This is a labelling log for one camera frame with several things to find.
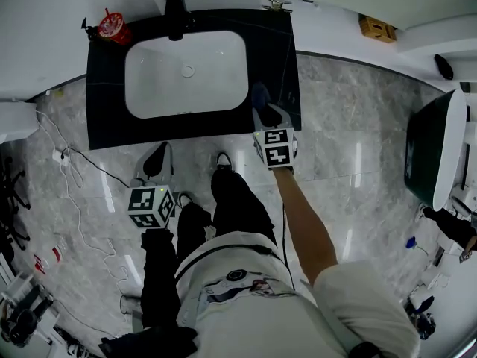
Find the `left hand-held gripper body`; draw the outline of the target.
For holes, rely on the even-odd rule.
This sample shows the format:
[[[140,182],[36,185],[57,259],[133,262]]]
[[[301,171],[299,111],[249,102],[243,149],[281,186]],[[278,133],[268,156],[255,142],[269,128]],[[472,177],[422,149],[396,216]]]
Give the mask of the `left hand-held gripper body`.
[[[131,180],[127,189],[127,215],[138,229],[165,229],[175,205],[169,182]]]

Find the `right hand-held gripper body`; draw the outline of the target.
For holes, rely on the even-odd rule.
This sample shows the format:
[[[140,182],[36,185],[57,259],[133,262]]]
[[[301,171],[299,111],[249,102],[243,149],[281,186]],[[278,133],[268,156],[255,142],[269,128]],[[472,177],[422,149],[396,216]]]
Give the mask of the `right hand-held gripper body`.
[[[268,169],[293,169],[298,141],[293,128],[275,128],[253,132],[253,144]]]

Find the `person's right shoe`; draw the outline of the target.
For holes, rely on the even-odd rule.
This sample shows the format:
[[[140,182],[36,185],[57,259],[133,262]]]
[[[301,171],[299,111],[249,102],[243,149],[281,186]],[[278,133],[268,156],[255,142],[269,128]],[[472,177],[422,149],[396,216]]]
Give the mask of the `person's right shoe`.
[[[233,171],[232,161],[225,151],[220,151],[216,157],[216,170]]]

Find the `black and white equipment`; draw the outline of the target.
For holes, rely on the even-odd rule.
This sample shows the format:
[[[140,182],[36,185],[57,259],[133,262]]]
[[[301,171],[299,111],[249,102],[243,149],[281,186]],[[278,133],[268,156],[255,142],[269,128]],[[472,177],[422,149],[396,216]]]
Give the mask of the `black and white equipment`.
[[[54,344],[54,326],[59,312],[52,308],[54,297],[44,286],[34,283],[33,276],[17,274],[7,288],[0,292],[4,301],[0,309],[0,337],[23,348],[32,337]]]

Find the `black waist pack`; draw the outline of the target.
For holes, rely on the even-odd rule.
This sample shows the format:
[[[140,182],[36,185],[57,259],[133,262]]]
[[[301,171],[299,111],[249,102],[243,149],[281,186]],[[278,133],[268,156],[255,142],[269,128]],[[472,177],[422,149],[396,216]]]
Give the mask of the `black waist pack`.
[[[106,358],[188,358],[198,348],[196,330],[189,327],[148,328],[118,338],[103,338],[99,348]]]

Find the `person's right forearm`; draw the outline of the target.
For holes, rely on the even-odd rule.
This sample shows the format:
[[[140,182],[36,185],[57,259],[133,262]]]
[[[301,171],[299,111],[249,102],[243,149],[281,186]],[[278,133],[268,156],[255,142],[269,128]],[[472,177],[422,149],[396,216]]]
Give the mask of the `person's right forearm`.
[[[309,283],[314,284],[322,271],[338,264],[335,246],[292,172],[286,167],[279,167],[273,173],[300,266]]]

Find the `small wooden box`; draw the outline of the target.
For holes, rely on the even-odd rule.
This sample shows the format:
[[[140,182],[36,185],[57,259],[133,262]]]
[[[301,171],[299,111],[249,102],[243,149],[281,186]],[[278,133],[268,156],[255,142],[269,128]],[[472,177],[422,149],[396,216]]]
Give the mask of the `small wooden box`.
[[[394,43],[397,41],[394,27],[383,21],[360,14],[358,16],[358,23],[361,34],[365,37],[384,43]]]

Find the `small blue object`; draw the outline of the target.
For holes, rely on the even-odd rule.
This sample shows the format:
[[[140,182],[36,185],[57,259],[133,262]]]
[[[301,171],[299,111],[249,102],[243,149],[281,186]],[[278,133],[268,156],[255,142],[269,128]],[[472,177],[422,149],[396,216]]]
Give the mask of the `small blue object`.
[[[429,255],[429,252],[426,251],[424,248],[422,248],[421,246],[418,245],[417,243],[417,239],[415,236],[412,236],[411,238],[409,238],[405,244],[405,247],[407,249],[417,249],[417,250],[420,250],[422,251],[426,256]]]

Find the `dark blue wiping cloth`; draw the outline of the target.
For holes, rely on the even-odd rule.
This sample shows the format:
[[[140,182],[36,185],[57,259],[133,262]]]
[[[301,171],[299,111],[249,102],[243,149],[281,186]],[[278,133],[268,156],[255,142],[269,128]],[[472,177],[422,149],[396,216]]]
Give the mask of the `dark blue wiping cloth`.
[[[271,103],[271,97],[267,87],[261,82],[257,81],[251,91],[252,107],[261,113],[265,110],[267,104]]]

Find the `red paper cup with straw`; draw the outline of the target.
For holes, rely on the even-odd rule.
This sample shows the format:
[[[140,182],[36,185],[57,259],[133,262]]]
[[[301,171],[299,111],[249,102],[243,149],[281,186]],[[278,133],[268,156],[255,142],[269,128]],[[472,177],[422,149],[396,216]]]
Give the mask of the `red paper cup with straw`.
[[[132,40],[132,33],[128,28],[124,17],[119,12],[110,13],[105,9],[106,16],[98,26],[98,34],[101,38],[113,41],[119,45],[127,45]]]

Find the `white sink basin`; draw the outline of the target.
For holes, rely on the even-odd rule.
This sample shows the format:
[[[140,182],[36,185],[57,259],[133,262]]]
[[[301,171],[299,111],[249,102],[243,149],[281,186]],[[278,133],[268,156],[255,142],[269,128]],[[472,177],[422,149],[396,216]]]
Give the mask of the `white sink basin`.
[[[127,53],[125,103],[139,119],[232,110],[247,97],[247,53],[232,31],[135,44]]]

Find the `person's left forearm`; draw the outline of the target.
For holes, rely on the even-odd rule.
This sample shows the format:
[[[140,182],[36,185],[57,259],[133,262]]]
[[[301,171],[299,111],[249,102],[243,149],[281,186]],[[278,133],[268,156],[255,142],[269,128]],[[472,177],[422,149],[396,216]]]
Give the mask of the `person's left forearm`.
[[[169,230],[147,229],[141,235],[145,250],[145,279],[141,295],[142,325],[167,327],[176,322],[180,300],[175,283],[177,258]]]

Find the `black and white bathtub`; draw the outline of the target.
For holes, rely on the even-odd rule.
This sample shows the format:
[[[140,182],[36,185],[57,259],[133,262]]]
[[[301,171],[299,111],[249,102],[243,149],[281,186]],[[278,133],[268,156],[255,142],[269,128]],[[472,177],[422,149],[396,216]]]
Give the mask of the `black and white bathtub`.
[[[439,211],[452,190],[467,123],[461,89],[434,99],[409,120],[404,181],[426,206]]]

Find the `black oblong object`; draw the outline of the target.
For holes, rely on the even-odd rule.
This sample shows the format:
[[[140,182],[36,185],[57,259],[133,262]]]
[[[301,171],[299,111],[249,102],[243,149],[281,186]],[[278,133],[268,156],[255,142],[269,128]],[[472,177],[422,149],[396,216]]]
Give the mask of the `black oblong object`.
[[[439,54],[434,56],[434,61],[437,66],[437,70],[440,75],[448,81],[451,81],[454,78],[454,72],[448,61]]]

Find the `dark soap bottle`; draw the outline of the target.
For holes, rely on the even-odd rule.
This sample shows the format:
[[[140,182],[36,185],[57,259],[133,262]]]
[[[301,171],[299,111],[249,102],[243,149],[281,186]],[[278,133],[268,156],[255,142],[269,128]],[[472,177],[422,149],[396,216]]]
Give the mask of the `dark soap bottle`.
[[[81,23],[81,29],[86,32],[86,35],[90,42],[96,41],[99,38],[99,32],[98,32],[99,27],[97,25],[96,26],[87,25],[86,17],[83,19]]]

